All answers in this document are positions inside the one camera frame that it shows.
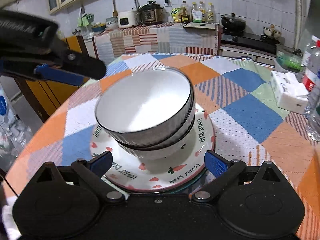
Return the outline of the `white lovely bear plate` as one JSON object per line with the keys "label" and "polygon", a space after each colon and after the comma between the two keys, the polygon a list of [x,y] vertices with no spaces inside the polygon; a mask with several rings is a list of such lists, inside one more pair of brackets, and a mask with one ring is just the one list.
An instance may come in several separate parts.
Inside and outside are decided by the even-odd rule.
{"label": "white lovely bear plate", "polygon": [[157,160],[137,158],[122,149],[99,125],[95,125],[90,141],[93,157],[104,151],[112,153],[112,167],[104,178],[134,192],[161,192],[182,186],[202,172],[204,155],[214,148],[212,121],[198,103],[195,105],[193,128],[170,156]]}

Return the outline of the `white bowl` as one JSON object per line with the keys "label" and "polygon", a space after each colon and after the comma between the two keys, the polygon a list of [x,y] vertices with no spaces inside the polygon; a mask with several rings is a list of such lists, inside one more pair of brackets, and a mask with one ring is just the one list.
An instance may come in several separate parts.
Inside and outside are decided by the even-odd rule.
{"label": "white bowl", "polygon": [[151,146],[177,132],[194,108],[189,78],[175,68],[160,67],[108,87],[97,101],[95,118],[114,139]]}
{"label": "white bowl", "polygon": [[125,144],[123,142],[120,142],[118,140],[116,140],[116,142],[120,145],[120,146],[124,146],[127,148],[131,148],[134,150],[142,150],[142,151],[149,151],[149,150],[158,150],[160,148],[165,148],[168,146],[171,146],[175,143],[177,143],[178,141],[181,141],[184,137],[187,136],[187,134],[191,131],[193,124],[195,121],[195,113],[191,112],[186,121],[183,123],[183,125],[178,129],[177,132],[174,132],[172,135],[170,135],[167,139],[158,142],[154,145],[151,146],[131,146],[129,144]]}
{"label": "white bowl", "polygon": [[193,128],[187,133],[187,135],[185,137],[180,139],[178,142],[176,142],[170,146],[167,146],[165,148],[161,148],[159,150],[143,151],[143,150],[134,150],[134,149],[131,149],[127,146],[123,146],[121,144],[119,144],[119,146],[124,151],[133,155],[134,157],[155,160],[155,159],[161,159],[161,158],[170,156],[170,155],[174,154],[175,152],[177,152],[178,150],[185,148],[188,140],[191,139],[192,135],[195,135],[195,129],[193,129]]}

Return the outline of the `yellow wooden cabinet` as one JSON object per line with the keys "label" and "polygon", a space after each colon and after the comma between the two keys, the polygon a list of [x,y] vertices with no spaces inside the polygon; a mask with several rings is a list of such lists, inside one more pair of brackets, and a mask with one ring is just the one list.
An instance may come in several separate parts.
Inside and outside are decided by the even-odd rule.
{"label": "yellow wooden cabinet", "polygon": [[46,122],[79,88],[55,81],[29,81],[23,78],[17,78],[15,82],[22,93],[22,97],[14,103],[18,116],[26,120],[35,114],[42,122]]}

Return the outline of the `patchwork counter cloth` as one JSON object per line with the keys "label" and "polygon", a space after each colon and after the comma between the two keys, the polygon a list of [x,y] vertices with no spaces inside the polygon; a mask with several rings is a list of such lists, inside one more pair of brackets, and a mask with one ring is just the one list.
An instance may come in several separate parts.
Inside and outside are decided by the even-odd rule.
{"label": "patchwork counter cloth", "polygon": [[188,28],[180,23],[106,30],[93,37],[98,59],[105,64],[123,54],[187,53],[218,55],[217,29]]}

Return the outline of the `patchwork tablecloth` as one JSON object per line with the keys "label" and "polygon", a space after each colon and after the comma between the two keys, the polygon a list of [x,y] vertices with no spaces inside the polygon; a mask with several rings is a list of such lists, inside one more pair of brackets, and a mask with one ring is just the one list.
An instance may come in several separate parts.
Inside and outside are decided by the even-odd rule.
{"label": "patchwork tablecloth", "polygon": [[[304,116],[277,106],[270,85],[270,67],[249,59],[186,54],[122,55],[108,65],[104,79],[88,81],[45,122],[3,183],[6,198],[3,218],[10,238],[19,236],[11,214],[16,196],[44,162],[62,166],[78,158],[92,157],[94,109],[101,93],[122,77],[159,66],[178,68],[191,79],[196,102],[212,121],[217,154],[250,166],[272,161],[279,167],[305,206],[298,237],[319,239],[315,142],[306,133]],[[192,194],[212,179],[207,172],[198,188],[185,192]]]}

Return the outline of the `white rice cooker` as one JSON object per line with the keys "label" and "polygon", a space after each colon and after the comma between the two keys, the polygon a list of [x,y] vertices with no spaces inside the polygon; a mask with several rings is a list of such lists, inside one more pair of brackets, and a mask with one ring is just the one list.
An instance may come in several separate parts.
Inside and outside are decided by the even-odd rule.
{"label": "white rice cooker", "polygon": [[130,10],[118,13],[119,29],[135,27],[139,25],[139,22],[139,12],[137,10]]}

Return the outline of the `white tissue pack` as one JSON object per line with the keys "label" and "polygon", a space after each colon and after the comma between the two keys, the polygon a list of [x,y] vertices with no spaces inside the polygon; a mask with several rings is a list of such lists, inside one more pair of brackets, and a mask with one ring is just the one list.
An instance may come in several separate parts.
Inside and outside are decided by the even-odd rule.
{"label": "white tissue pack", "polygon": [[270,83],[279,108],[298,114],[304,113],[309,93],[305,86],[298,82],[295,74],[272,70]]}

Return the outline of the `water bottle white cap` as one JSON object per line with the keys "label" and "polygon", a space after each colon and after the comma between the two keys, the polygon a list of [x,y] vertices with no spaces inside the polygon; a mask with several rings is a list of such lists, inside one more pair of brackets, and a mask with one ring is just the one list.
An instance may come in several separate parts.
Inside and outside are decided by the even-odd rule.
{"label": "water bottle white cap", "polygon": [[304,112],[307,118],[306,132],[314,141],[319,142],[319,77],[309,94],[309,101]]}

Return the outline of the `black pressure cooker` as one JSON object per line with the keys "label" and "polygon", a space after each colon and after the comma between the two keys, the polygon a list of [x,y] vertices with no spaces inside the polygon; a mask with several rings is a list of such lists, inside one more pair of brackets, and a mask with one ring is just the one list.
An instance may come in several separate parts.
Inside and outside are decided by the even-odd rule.
{"label": "black pressure cooker", "polygon": [[163,8],[155,1],[147,1],[141,8],[142,19],[145,25],[156,25],[163,23]]}

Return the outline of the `water bottle red cap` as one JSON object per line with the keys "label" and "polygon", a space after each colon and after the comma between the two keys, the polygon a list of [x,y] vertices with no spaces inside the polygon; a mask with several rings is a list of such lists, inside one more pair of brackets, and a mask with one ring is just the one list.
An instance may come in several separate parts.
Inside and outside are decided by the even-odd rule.
{"label": "water bottle red cap", "polygon": [[312,35],[310,42],[306,45],[302,58],[302,84],[308,92],[311,92],[317,80],[317,67],[313,66],[312,59],[318,47],[319,38]]}

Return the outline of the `green plastic basket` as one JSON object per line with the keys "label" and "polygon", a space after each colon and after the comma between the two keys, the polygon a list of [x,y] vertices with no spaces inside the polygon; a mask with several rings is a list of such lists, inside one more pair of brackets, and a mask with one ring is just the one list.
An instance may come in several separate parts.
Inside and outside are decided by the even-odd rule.
{"label": "green plastic basket", "polygon": [[276,44],[276,61],[281,68],[299,73],[302,70],[302,56],[300,49],[292,49],[281,44]]}

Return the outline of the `black gas stove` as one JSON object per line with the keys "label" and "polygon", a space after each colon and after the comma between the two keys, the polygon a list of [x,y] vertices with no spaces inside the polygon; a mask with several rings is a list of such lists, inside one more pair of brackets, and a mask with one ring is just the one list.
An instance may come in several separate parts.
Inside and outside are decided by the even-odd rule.
{"label": "black gas stove", "polygon": [[270,54],[276,54],[278,40],[266,35],[255,35],[249,33],[222,33],[221,45],[233,45],[249,49],[255,49]]}

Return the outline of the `black wok with lid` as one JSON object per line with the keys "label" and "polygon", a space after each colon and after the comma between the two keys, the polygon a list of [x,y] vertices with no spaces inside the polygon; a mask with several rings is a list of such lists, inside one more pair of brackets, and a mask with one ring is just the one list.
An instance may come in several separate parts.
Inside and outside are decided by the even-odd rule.
{"label": "black wok with lid", "polygon": [[235,13],[231,16],[221,15],[221,23],[225,34],[240,34],[246,29],[246,21],[236,17]]}

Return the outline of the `cutting board on counter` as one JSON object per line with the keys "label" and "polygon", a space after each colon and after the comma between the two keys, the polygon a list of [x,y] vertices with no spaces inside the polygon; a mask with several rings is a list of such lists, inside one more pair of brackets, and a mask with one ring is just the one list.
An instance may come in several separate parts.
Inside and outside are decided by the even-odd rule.
{"label": "cutting board on counter", "polygon": [[212,23],[194,23],[190,22],[183,26],[184,28],[193,28],[193,29],[209,29],[209,30],[215,30],[216,25]]}

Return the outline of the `cooking oil bottle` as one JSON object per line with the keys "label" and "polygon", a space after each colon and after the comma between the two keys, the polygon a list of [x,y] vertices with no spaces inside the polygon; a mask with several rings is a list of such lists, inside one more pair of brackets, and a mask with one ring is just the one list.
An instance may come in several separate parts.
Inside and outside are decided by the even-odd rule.
{"label": "cooking oil bottle", "polygon": [[212,3],[208,4],[207,9],[207,23],[214,23],[215,16],[214,16],[214,6]]}

